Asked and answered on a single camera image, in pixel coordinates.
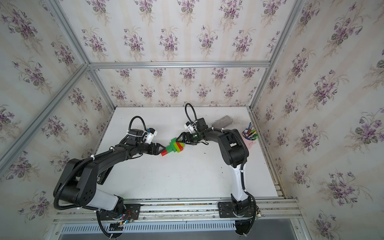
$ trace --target gray sponge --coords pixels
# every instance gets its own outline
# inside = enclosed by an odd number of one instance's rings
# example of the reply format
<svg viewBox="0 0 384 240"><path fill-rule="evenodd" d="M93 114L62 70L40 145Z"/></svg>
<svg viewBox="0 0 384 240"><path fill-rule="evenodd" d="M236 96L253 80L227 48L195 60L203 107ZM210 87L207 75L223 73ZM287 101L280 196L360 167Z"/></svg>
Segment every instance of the gray sponge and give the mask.
<svg viewBox="0 0 384 240"><path fill-rule="evenodd" d="M212 123L212 127L214 128L225 128L233 123L232 118L230 118L228 115L220 118L216 122Z"/></svg>

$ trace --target purple flower pattern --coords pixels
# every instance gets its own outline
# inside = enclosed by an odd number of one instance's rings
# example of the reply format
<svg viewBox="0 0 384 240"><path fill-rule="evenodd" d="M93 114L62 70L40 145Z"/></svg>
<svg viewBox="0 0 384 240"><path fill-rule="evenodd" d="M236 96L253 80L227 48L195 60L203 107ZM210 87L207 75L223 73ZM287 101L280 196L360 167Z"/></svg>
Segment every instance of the purple flower pattern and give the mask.
<svg viewBox="0 0 384 240"><path fill-rule="evenodd" d="M92 6L92 9L94 11L93 14L97 17L97 20L100 21L102 20L105 25L109 23L109 20L111 19L108 16L108 12L105 9L106 3L109 2L109 0L85 0L89 5Z"/></svg>
<svg viewBox="0 0 384 240"><path fill-rule="evenodd" d="M183 22L188 24L192 23L193 19L193 8L195 4L200 0L177 0L177 3L181 6L181 19Z"/></svg>
<svg viewBox="0 0 384 240"><path fill-rule="evenodd" d="M181 82L185 84L185 86L190 86L195 79L196 69L195 68L181 68L180 75L183 75Z"/></svg>
<svg viewBox="0 0 384 240"><path fill-rule="evenodd" d="M289 117L289 114L291 112L297 112L298 106L300 103L297 101L298 95L296 94L296 91L294 91L291 95L288 95L287 98L285 99L285 105L283 107L282 112L284 115L282 116L283 118Z"/></svg>
<svg viewBox="0 0 384 240"><path fill-rule="evenodd" d="M124 45L129 46L129 55L135 58L135 61L141 61L144 51L144 42L139 36L138 31L140 28L133 28L132 30L124 29L127 35L124 35Z"/></svg>
<svg viewBox="0 0 384 240"><path fill-rule="evenodd" d="M141 102L137 102L135 100L130 100L128 107L143 107L143 104L141 104Z"/></svg>
<svg viewBox="0 0 384 240"><path fill-rule="evenodd" d="M334 26L335 33L332 34L331 39L327 40L327 45L324 49L328 49L329 52L326 56L332 56L332 54L337 54L337 49L341 48L341 44L348 39L348 37L353 34L358 35L362 30L363 16L361 12L364 9L362 5L356 7L356 2L348 8L345 15L342 17L336 18L336 24Z"/></svg>
<svg viewBox="0 0 384 240"><path fill-rule="evenodd" d="M218 101L211 101L211 103L209 104L210 107L220 107L220 100Z"/></svg>
<svg viewBox="0 0 384 240"><path fill-rule="evenodd" d="M313 231L316 237L322 236L331 240L336 238L341 240L340 234L337 232L340 226L336 224L335 215L326 215L321 211L318 219L313 219L311 224L316 228L316 231Z"/></svg>
<svg viewBox="0 0 384 240"><path fill-rule="evenodd" d="M105 129L105 126L107 126L107 124L105 122L100 122L99 125L96 126L96 129L97 129L97 132L102 135L103 132L104 132L104 129Z"/></svg>
<svg viewBox="0 0 384 240"><path fill-rule="evenodd" d="M278 132L276 140L275 140L275 143L276 143L275 147L277 149L281 148L281 146L284 146L284 145L286 147L288 147L288 142L291 141L289 139L288 135L289 135L289 131L287 130L286 127L283 129L279 129L279 132Z"/></svg>
<svg viewBox="0 0 384 240"><path fill-rule="evenodd" d="M365 74L364 79L370 79L370 83L364 86L364 88L373 88L377 90L377 88L381 85L384 86L384 59L379 60L376 64L376 67L370 66L369 73Z"/></svg>
<svg viewBox="0 0 384 240"><path fill-rule="evenodd" d="M368 188L353 183L356 179L353 173L343 174L336 170L334 174L329 173L329 177L330 182L324 179L319 183L322 187L318 192L323 194L323 199L331 202L333 206L336 201L339 206L350 204L353 207L361 193L373 200L368 193Z"/></svg>
<svg viewBox="0 0 384 240"><path fill-rule="evenodd" d="M268 87L267 87L268 94L271 94L273 89L275 87L279 86L280 80L281 80L281 78L279 77L279 72L277 71L277 69L275 69L275 71L269 77L269 83L268 83Z"/></svg>
<svg viewBox="0 0 384 240"><path fill-rule="evenodd" d="M233 84L227 84L226 88L223 90L224 93L224 99L229 102L232 100L235 93L237 93L238 87L234 86Z"/></svg>
<svg viewBox="0 0 384 240"><path fill-rule="evenodd" d="M141 88L139 92L143 94L144 99L148 102L152 102L153 101L152 96L153 96L153 93L155 92L155 89L153 89L152 86L148 86L147 84L141 84L140 86Z"/></svg>
<svg viewBox="0 0 384 240"><path fill-rule="evenodd" d="M51 157L52 160L49 163L55 167L54 171L61 172L70 160L70 153L61 149L59 154L52 155Z"/></svg>
<svg viewBox="0 0 384 240"><path fill-rule="evenodd" d="M154 16L152 12L152 7L153 7L153 2L157 2L157 0L134 0L136 5L140 6L140 15L141 15L141 20L144 21L146 20L148 23L148 26L153 23Z"/></svg>
<svg viewBox="0 0 384 240"><path fill-rule="evenodd" d="M313 50L307 51L306 48L301 50L301 53L297 54L292 60L293 68L288 71L287 83L291 84L296 82L296 77L300 78L302 73L305 73L305 69L308 66L308 60L310 57L315 56Z"/></svg>
<svg viewBox="0 0 384 240"><path fill-rule="evenodd" d="M68 129L64 129L64 127L65 125L61 122L61 118L52 116L48 118L48 121L45 123L44 127L41 128L41 131L47 138L50 138L53 135L55 141L58 144L61 144L60 141L67 142L68 139Z"/></svg>
<svg viewBox="0 0 384 240"><path fill-rule="evenodd" d="M161 29L161 32L164 34L160 35L160 43L159 45L163 46L163 56L167 58L168 61L172 61L173 58L176 56L177 45L179 44L179 41L177 40L177 37L175 36L174 31L176 31L176 27L171 27L169 30L166 30L165 28Z"/></svg>
<svg viewBox="0 0 384 240"><path fill-rule="evenodd" d="M274 120L275 119L275 107L273 106L273 104L271 104L270 106L268 106L266 108L266 113L264 115L264 119L265 119L265 122L264 124L268 123L269 120Z"/></svg>
<svg viewBox="0 0 384 240"><path fill-rule="evenodd" d="M20 33L22 37L21 43L31 51L35 50L37 53L43 50L41 45L42 39L38 39L37 29L32 25L32 19L27 17L25 12L18 10L17 7L9 2L0 2L0 11L2 14L3 22L8 25L10 33Z"/></svg>
<svg viewBox="0 0 384 240"><path fill-rule="evenodd" d="M116 87L111 87L111 95L116 98L116 101L119 105L124 105L127 99L127 94L121 89L122 86L118 85Z"/></svg>
<svg viewBox="0 0 384 240"><path fill-rule="evenodd" d="M346 75L336 76L336 72L333 70L330 70L328 75L321 76L320 80L314 83L316 91L311 91L306 97L308 99L306 107L319 110L319 103L324 106L328 100L333 100L339 82L349 82L345 77Z"/></svg>
<svg viewBox="0 0 384 240"><path fill-rule="evenodd" d="M84 45L91 47L92 56L97 58L100 62L105 62L107 56L105 52L107 49L105 48L105 42L103 42L103 39L97 35L99 29L91 27L89 31L86 29L82 29L81 31L84 33Z"/></svg>
<svg viewBox="0 0 384 240"><path fill-rule="evenodd" d="M91 157L91 155L93 153L93 149L92 148L88 148L88 144L85 146L84 151L85 151L85 153L83 153L81 155L82 159Z"/></svg>
<svg viewBox="0 0 384 240"><path fill-rule="evenodd" d="M362 146L368 149L368 144L378 143L384 141L384 126L381 120L377 119L377 114L384 113L384 108L380 108L376 113L362 112L362 116L359 120L360 127L357 127L354 131L351 130L350 135L345 136L353 141L351 145L346 147L351 148L353 151L359 149L362 151Z"/></svg>
<svg viewBox="0 0 384 240"><path fill-rule="evenodd" d="M7 142L8 138L16 139L22 129L19 127L21 121L14 121L15 115L11 112L6 112L8 105L0 105L0 140Z"/></svg>
<svg viewBox="0 0 384 240"><path fill-rule="evenodd" d="M277 43L277 40L279 38L280 31L277 31L273 38L269 39L269 44L267 45L267 48L269 48L268 52L265 53L265 57L269 59L269 57L272 55L273 49L275 48L275 45Z"/></svg>
<svg viewBox="0 0 384 240"><path fill-rule="evenodd" d="M175 103L179 100L181 88L175 84L168 84L167 93L169 94L170 99Z"/></svg>
<svg viewBox="0 0 384 240"><path fill-rule="evenodd" d="M317 146L320 144L321 137L328 139L328 137L325 135L326 132L319 130L319 127L316 123L312 124L311 126L305 126L301 132L303 136L299 136L295 139L295 148L297 148L297 151L302 152L303 154L305 151L310 152L311 150L316 150Z"/></svg>
<svg viewBox="0 0 384 240"><path fill-rule="evenodd" d="M267 129L266 131L263 131L262 136L263 136L265 142L268 145L271 145L271 133L269 132L269 129Z"/></svg>
<svg viewBox="0 0 384 240"><path fill-rule="evenodd" d="M228 69L227 68L214 68L211 75L215 77L212 79L212 83L216 86L220 86L224 82L224 79L227 77Z"/></svg>
<svg viewBox="0 0 384 240"><path fill-rule="evenodd" d="M65 69L68 73L74 73L77 70L77 64L74 63L74 56L72 55L72 50L65 45L59 36L56 42L52 42L51 46L55 49L55 56L59 60L59 63L65 63Z"/></svg>
<svg viewBox="0 0 384 240"><path fill-rule="evenodd" d="M34 164L30 164L26 155L28 152L22 151L20 157L12 163L11 166L7 169L3 175L6 180L14 179L15 177L19 178L21 181L28 180L31 181L31 175L34 174L37 177L39 176L40 169L37 168Z"/></svg>
<svg viewBox="0 0 384 240"><path fill-rule="evenodd" d="M296 36L301 35L305 28L307 27L308 22L312 17L317 16L320 11L320 0L311 0L304 4L303 9L301 10L300 21L297 24L296 31L298 32Z"/></svg>
<svg viewBox="0 0 384 240"><path fill-rule="evenodd" d="M151 68L150 71L153 74L153 79L155 79L155 82L161 83L163 81L163 72L165 71L165 68Z"/></svg>
<svg viewBox="0 0 384 240"><path fill-rule="evenodd" d="M308 164L299 165L296 164L295 171L292 172L291 182L293 186L298 186L299 184L305 185L307 188L311 187L312 179L309 177L310 170L308 169Z"/></svg>
<svg viewBox="0 0 384 240"><path fill-rule="evenodd" d="M120 75L123 82L129 83L131 81L129 74L132 68L115 69L115 71Z"/></svg>
<svg viewBox="0 0 384 240"><path fill-rule="evenodd" d="M92 131L89 129L87 119L76 120L73 126L77 129L78 135L83 135L88 139L92 137Z"/></svg>
<svg viewBox="0 0 384 240"><path fill-rule="evenodd" d="M245 105L246 105L245 102L236 99L235 102L230 105L230 107L243 107Z"/></svg>
<svg viewBox="0 0 384 240"><path fill-rule="evenodd" d="M39 194L35 192L33 194L32 200L23 203L24 207L17 211L18 214L25 215L24 222L27 220L33 220L36 218L36 216L43 218L48 214L51 205L47 198L44 196L45 194L45 191L41 191Z"/></svg>
<svg viewBox="0 0 384 240"><path fill-rule="evenodd" d="M283 171L286 171L285 164L283 164L281 158L275 158L275 167L279 175L281 175Z"/></svg>
<svg viewBox="0 0 384 240"><path fill-rule="evenodd" d="M224 16L220 18L219 26L223 27L223 32L232 29L235 24L234 19L239 18L239 12L243 8L242 0L221 0L219 10L224 12Z"/></svg>
<svg viewBox="0 0 384 240"><path fill-rule="evenodd" d="M43 94L51 94L51 83L43 77L41 72L42 65L29 59L18 59L19 62L12 62L13 66L19 71L19 80L23 80L26 83L32 83Z"/></svg>
<svg viewBox="0 0 384 240"><path fill-rule="evenodd" d="M274 21L273 17L276 16L276 11L281 4L285 4L287 0L266 0L263 1L264 13L262 14L262 23L265 22L265 27L271 25Z"/></svg>
<svg viewBox="0 0 384 240"><path fill-rule="evenodd" d="M164 100L159 100L157 101L156 107L170 107L170 104Z"/></svg>
<svg viewBox="0 0 384 240"><path fill-rule="evenodd" d="M232 52L232 57L235 61L240 61L245 57L245 53L249 51L249 47L252 45L251 33L254 29L248 29L247 31L240 30L239 35L236 36L232 46L236 49Z"/></svg>
<svg viewBox="0 0 384 240"><path fill-rule="evenodd" d="M86 112L87 110L87 101L83 95L83 91L79 88L73 88L71 94L68 96L68 100L72 105L76 104L79 111Z"/></svg>
<svg viewBox="0 0 384 240"><path fill-rule="evenodd" d="M260 68L242 68L243 71L243 82L248 83L252 80L253 75L260 71Z"/></svg>
<svg viewBox="0 0 384 240"><path fill-rule="evenodd" d="M91 103L94 110L97 110L101 115L105 114L103 104L101 103L101 97L92 97Z"/></svg>
<svg viewBox="0 0 384 240"><path fill-rule="evenodd" d="M199 42L201 42L201 53L205 54L205 57L211 54L212 44L217 40L218 36L216 35L217 30L211 30L209 26L201 28L201 34L197 37Z"/></svg>
<svg viewBox="0 0 384 240"><path fill-rule="evenodd" d="M377 4L377 7L375 8L375 10L379 10L380 8L381 8L381 12L374 23L377 23L378 21L380 21L380 19L384 16L384 1L383 0Z"/></svg>
<svg viewBox="0 0 384 240"><path fill-rule="evenodd" d="M209 86L207 87L205 84L199 84L199 87L196 89L197 94L199 95L199 100L204 102L207 99L208 93L211 92Z"/></svg>

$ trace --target metal rail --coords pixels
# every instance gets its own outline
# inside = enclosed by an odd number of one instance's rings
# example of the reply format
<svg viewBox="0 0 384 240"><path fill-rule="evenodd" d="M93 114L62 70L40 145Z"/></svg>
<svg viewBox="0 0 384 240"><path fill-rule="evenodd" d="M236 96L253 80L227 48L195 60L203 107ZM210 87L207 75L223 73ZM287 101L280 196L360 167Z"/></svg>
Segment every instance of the metal rail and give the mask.
<svg viewBox="0 0 384 240"><path fill-rule="evenodd" d="M267 68L269 61L189 61L189 62L120 62L90 63L91 69L121 68Z"/></svg>

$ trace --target ventilation grille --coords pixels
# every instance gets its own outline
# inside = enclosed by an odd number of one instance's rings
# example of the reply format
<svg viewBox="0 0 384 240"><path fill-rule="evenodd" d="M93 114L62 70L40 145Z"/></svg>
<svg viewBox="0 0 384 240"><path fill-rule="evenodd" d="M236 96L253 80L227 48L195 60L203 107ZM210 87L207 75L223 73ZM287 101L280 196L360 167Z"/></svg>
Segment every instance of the ventilation grille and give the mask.
<svg viewBox="0 0 384 240"><path fill-rule="evenodd" d="M104 229L108 229L110 223L103 223ZM108 231L110 233L133 232L193 232L193 231L225 231L235 230L235 221L210 220L190 222L141 222L124 225L123 231ZM101 233L97 223L64 224L61 234Z"/></svg>

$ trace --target wires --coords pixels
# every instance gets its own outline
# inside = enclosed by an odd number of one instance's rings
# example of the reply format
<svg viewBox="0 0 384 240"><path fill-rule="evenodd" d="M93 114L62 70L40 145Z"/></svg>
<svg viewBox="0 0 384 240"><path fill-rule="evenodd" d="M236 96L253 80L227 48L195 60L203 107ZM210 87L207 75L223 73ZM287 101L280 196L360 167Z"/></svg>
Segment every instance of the wires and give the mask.
<svg viewBox="0 0 384 240"><path fill-rule="evenodd" d="M136 118L139 118L139 119L141 120L141 122L143 123L143 126L144 126L144 132L146 132L146 131L147 131L147 128L146 128L146 126L145 126L145 123L144 123L143 118L140 117L140 116L134 116L134 117L131 119L131 121L129 122L128 132L131 130L133 120L135 120ZM128 134L125 135L123 139L121 139L120 144L123 144L124 141L125 141L127 138L128 138Z"/></svg>
<svg viewBox="0 0 384 240"><path fill-rule="evenodd" d="M190 104L190 103L185 104L185 108L184 108L185 114L187 115L187 118L188 118L189 122L192 124L193 122L192 122L191 118L188 116L188 113L187 113L187 106L188 105L192 108L193 114L195 115L195 120L197 121L196 112L195 112L195 109L193 108L192 104Z"/></svg>

